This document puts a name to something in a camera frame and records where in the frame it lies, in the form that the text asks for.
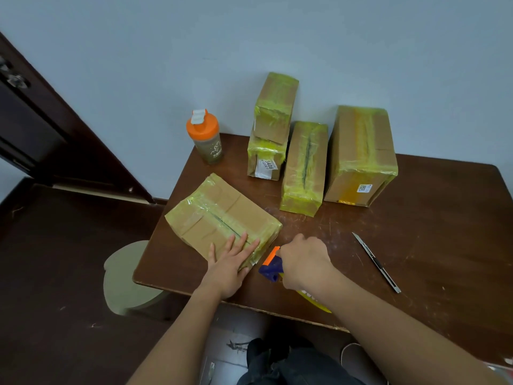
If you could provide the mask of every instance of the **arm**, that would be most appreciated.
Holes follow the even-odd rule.
[[[228,239],[217,261],[214,244],[210,245],[208,270],[201,284],[128,385],[197,383],[205,340],[215,310],[221,300],[233,296],[240,288],[249,269],[238,272],[239,267],[259,244],[257,239],[242,250],[247,234],[243,234],[232,247],[234,239],[233,235]]]
[[[465,350],[346,278],[320,239],[299,234],[279,256],[284,286],[330,308],[394,385],[504,384]]]

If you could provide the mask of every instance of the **black pants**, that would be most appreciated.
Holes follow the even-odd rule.
[[[248,345],[248,372],[237,385],[362,385],[340,364],[302,339],[267,347],[260,338]]]

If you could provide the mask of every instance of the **orange bottle cap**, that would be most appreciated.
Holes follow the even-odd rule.
[[[198,118],[199,116],[201,118],[201,115],[198,115],[197,112],[202,111],[193,111],[194,119]],[[187,133],[193,140],[205,141],[213,138],[219,132],[219,123],[217,122],[217,117],[211,113],[208,113],[206,109],[203,122],[199,124],[193,124],[193,118],[190,118],[187,121]]]

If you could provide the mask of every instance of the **door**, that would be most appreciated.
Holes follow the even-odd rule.
[[[0,156],[47,185],[110,190],[154,203],[144,187],[2,34]]]

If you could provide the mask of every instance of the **protein shaker bottle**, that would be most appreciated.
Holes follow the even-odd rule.
[[[221,160],[223,150],[219,138],[219,123],[213,114],[206,109],[192,111],[192,117],[187,121],[187,133],[194,141],[201,158],[209,165]]]

